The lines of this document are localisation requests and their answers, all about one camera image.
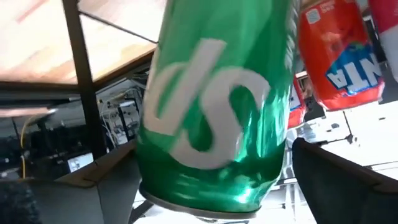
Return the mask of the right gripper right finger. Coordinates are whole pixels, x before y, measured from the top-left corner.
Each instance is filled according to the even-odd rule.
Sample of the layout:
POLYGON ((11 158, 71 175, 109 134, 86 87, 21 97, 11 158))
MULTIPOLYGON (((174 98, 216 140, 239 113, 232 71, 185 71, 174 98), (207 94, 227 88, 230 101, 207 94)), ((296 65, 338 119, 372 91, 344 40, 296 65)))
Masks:
POLYGON ((397 224, 397 181, 317 144, 292 145, 297 182, 317 223, 397 224))

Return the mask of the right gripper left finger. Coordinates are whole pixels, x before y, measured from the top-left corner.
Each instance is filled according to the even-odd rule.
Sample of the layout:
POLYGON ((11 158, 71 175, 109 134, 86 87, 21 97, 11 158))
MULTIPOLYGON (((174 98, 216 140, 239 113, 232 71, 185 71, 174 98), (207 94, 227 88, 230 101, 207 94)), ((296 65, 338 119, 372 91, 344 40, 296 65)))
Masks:
POLYGON ((135 141, 56 180, 1 181, 1 223, 127 223, 141 175, 135 141))

